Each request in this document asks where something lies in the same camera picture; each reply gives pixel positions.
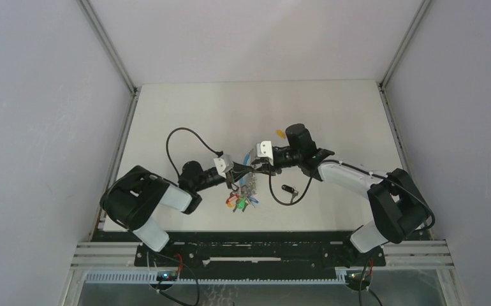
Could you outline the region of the red tagged key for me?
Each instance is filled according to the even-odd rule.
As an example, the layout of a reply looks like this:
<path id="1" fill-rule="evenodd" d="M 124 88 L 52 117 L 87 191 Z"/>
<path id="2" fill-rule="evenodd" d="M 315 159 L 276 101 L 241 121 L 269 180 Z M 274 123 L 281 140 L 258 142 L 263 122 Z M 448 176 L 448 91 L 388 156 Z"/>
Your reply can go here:
<path id="1" fill-rule="evenodd" d="M 227 198 L 226 202 L 227 201 L 230 201 L 230 200 L 235 200 L 236 203 L 237 201 L 240 199 L 240 197 L 237 195 L 237 194 L 230 194 L 230 196 Z"/>

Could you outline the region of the green tagged key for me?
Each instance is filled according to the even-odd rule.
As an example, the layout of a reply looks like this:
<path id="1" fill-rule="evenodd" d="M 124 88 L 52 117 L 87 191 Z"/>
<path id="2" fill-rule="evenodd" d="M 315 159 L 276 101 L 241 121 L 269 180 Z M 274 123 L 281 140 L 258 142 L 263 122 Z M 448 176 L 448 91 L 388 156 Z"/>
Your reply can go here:
<path id="1" fill-rule="evenodd" d="M 236 201 L 236 204 L 233 208 L 233 212 L 236 212 L 238 210 L 244 211 L 247 206 L 247 201 L 244 198 L 240 198 Z"/>

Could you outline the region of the blue tagged key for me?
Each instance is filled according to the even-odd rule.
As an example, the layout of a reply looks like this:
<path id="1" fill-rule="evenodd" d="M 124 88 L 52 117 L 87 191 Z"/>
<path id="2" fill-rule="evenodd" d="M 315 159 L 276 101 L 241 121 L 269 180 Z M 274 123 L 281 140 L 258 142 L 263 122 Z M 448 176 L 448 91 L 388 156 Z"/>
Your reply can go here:
<path id="1" fill-rule="evenodd" d="M 256 206 L 259 204 L 259 201 L 252 195 L 247 195 L 246 198 L 247 198 L 248 202 L 253 206 Z"/>

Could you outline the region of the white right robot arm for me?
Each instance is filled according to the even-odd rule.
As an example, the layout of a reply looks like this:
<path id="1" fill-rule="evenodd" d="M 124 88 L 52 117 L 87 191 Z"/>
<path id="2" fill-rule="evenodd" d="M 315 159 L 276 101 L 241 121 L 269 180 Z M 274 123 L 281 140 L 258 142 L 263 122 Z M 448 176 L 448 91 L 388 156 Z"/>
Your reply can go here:
<path id="1" fill-rule="evenodd" d="M 285 168 L 298 167 L 309 181 L 341 186 L 369 202 L 373 220 L 357 228 L 344 242 L 344 259 L 361 265 L 369 251 L 387 243 L 398 244 L 409 235 L 427 231 L 436 217 L 410 174 L 401 168 L 383 172 L 345 162 L 335 152 L 319 148 L 303 124 L 285 130 L 288 145 L 258 143 L 239 174 L 272 178 Z"/>

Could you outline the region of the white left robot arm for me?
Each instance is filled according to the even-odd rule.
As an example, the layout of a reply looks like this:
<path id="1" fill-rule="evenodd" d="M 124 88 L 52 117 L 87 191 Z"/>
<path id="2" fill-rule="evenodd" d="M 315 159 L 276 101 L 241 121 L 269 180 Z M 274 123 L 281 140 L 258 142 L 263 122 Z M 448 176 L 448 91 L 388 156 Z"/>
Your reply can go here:
<path id="1" fill-rule="evenodd" d="M 103 193 L 99 205 L 114 223 L 134 234 L 150 249 L 153 261 L 160 266 L 168 265 L 173 261 L 175 250 L 167 244 L 169 234 L 153 216 L 156 208 L 166 206 L 192 214 L 202 202 L 200 191 L 223 183 L 232 188 L 254 170 L 252 166 L 228 164 L 220 158 L 215 159 L 215 164 L 204 170 L 197 161 L 185 163 L 176 184 L 142 166 L 135 166 Z"/>

